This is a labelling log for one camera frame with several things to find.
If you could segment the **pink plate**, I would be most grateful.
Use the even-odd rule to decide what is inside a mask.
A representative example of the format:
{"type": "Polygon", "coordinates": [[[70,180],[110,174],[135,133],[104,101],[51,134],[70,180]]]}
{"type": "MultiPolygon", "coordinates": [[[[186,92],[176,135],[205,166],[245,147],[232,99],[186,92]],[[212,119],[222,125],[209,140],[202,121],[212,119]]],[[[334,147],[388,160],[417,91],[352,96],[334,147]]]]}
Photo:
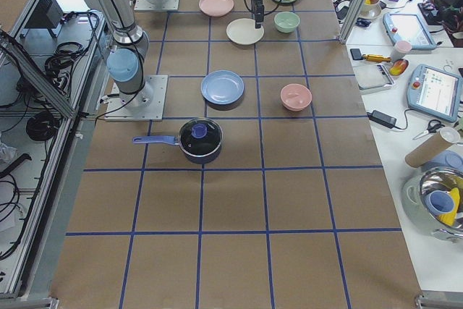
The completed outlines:
{"type": "Polygon", "coordinates": [[[200,11],[209,17],[223,17],[234,8],[234,0],[199,0],[200,11]]]}

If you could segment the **blue plate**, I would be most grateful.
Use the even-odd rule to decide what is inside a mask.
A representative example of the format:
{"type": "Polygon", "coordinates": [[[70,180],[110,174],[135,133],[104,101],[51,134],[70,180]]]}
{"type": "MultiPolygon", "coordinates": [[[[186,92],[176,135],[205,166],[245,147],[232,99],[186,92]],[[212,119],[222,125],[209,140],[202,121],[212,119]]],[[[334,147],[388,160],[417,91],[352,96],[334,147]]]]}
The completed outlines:
{"type": "Polygon", "coordinates": [[[206,101],[216,105],[228,105],[243,96],[245,84],[237,73],[218,70],[203,78],[200,90],[206,101]]]}

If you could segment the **green bowl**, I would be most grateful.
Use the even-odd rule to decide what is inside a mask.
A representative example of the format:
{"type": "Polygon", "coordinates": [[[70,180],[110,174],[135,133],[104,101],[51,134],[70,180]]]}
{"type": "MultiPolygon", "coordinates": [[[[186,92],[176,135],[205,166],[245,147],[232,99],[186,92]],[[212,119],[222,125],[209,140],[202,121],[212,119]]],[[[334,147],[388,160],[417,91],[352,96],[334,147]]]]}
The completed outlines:
{"type": "Polygon", "coordinates": [[[292,33],[299,26],[300,17],[294,12],[278,12],[273,21],[280,33],[292,33]]]}

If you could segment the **cream white plate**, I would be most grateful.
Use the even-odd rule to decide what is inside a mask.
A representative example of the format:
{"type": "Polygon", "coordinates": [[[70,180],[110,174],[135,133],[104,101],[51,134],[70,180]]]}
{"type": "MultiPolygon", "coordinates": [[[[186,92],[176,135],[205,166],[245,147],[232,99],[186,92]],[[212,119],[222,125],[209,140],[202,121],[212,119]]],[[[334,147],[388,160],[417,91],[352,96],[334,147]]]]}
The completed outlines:
{"type": "Polygon", "coordinates": [[[256,28],[255,21],[250,18],[233,20],[227,25],[226,34],[228,38],[239,45],[252,45],[263,38],[265,30],[263,27],[256,28]]]}

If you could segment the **pink bowl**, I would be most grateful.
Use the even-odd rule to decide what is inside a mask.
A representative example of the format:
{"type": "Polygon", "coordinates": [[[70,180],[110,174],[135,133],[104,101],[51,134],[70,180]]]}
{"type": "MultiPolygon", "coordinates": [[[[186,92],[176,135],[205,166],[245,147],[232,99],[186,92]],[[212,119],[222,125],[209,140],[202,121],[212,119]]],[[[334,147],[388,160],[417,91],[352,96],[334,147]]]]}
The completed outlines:
{"type": "Polygon", "coordinates": [[[304,85],[291,83],[285,85],[280,92],[283,106],[290,111],[302,111],[313,101],[313,95],[304,85]]]}

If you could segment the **white bowl with fruit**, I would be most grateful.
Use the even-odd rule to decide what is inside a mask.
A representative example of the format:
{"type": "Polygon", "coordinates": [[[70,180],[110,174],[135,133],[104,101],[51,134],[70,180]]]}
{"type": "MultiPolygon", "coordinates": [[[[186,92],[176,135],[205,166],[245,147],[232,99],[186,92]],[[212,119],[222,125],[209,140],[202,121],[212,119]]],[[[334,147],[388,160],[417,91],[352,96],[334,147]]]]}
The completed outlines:
{"type": "Polygon", "coordinates": [[[360,10],[361,18],[368,18],[371,10],[374,10],[377,5],[379,5],[380,0],[364,0],[363,5],[360,10]]]}

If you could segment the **silver kitchen scale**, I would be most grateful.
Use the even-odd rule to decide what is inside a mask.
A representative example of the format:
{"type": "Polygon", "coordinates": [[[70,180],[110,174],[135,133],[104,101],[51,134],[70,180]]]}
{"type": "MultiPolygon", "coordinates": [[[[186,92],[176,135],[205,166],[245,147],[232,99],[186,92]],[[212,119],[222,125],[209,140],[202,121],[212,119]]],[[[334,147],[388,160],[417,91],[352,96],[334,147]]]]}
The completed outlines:
{"type": "Polygon", "coordinates": [[[388,69],[383,64],[366,64],[353,68],[361,94],[388,90],[395,85],[388,69]]]}

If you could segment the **white paper cup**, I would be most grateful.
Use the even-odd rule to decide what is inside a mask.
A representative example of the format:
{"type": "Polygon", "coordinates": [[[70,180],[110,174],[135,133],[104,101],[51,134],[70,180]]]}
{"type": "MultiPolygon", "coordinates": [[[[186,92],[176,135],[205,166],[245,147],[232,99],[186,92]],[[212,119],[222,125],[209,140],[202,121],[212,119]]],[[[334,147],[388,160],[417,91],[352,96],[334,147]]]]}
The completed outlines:
{"type": "Polygon", "coordinates": [[[391,62],[403,59],[412,50],[412,44],[406,40],[397,41],[390,53],[391,62]]]}

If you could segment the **blue saucepan with lid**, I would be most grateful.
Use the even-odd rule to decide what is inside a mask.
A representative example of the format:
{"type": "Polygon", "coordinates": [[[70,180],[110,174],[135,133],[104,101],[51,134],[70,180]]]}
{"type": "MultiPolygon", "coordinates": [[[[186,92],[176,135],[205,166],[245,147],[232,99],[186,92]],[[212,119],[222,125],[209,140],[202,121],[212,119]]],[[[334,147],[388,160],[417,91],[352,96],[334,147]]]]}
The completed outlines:
{"type": "Polygon", "coordinates": [[[134,144],[166,144],[179,146],[185,157],[194,164],[207,164],[221,153],[223,130],[209,118],[198,117],[182,125],[178,135],[138,136],[134,144]]]}

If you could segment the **toy mango fruit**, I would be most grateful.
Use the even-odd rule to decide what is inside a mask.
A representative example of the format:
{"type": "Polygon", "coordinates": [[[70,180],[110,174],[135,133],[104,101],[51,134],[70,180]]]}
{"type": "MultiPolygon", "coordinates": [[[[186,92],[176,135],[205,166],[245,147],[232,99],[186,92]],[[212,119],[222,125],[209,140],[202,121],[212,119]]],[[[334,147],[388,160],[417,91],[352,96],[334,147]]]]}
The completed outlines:
{"type": "Polygon", "coordinates": [[[407,70],[408,66],[407,59],[398,59],[388,68],[388,73],[393,77],[400,76],[407,70]]]}

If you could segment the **lower teach pendant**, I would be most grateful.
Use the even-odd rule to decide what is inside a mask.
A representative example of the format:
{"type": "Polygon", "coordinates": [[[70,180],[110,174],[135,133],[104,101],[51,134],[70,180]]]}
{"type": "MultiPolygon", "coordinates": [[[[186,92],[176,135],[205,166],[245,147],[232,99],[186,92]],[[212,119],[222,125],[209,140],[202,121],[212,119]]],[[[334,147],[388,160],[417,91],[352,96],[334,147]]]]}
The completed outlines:
{"type": "Polygon", "coordinates": [[[462,77],[426,64],[419,64],[409,79],[407,103],[416,111],[447,122],[455,122],[461,94],[462,77]]]}

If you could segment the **scissors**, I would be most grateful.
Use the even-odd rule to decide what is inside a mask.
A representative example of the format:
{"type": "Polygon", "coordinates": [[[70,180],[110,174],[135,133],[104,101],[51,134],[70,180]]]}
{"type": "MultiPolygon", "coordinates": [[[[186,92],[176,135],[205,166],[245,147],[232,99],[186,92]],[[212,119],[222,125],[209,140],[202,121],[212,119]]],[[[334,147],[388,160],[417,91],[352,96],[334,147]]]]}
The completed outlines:
{"type": "Polygon", "coordinates": [[[413,140],[418,140],[426,135],[435,134],[444,126],[445,124],[443,124],[440,120],[432,119],[428,122],[426,129],[413,137],[413,140]]]}

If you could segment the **steel mixing bowl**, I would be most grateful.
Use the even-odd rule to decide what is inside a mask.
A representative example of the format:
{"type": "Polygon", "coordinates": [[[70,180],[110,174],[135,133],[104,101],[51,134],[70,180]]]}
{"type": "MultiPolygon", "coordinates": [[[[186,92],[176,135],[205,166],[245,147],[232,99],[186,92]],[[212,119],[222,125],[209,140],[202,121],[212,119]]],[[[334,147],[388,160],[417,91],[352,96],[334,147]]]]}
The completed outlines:
{"type": "Polygon", "coordinates": [[[417,230],[436,239],[462,241],[462,172],[436,167],[402,188],[404,211],[417,230]]]}

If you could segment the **blue cup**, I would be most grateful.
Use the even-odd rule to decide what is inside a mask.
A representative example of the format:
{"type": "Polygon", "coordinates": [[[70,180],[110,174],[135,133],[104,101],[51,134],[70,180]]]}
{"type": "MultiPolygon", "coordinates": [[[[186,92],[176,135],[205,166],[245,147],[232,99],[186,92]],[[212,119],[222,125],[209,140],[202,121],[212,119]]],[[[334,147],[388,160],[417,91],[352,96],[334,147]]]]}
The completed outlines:
{"type": "Polygon", "coordinates": [[[428,211],[434,216],[448,213],[454,206],[449,193],[443,190],[434,190],[428,193],[424,197],[424,202],[428,211]]]}

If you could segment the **yellow handled screwdriver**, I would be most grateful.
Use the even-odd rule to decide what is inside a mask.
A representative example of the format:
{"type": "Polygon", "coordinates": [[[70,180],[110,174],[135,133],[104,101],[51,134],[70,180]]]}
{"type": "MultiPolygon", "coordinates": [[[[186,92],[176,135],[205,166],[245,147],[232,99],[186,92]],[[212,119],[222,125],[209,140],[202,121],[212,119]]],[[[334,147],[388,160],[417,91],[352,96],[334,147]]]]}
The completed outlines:
{"type": "Polygon", "coordinates": [[[363,54],[362,58],[368,62],[390,62],[391,58],[389,56],[375,55],[375,54],[363,54]]]}

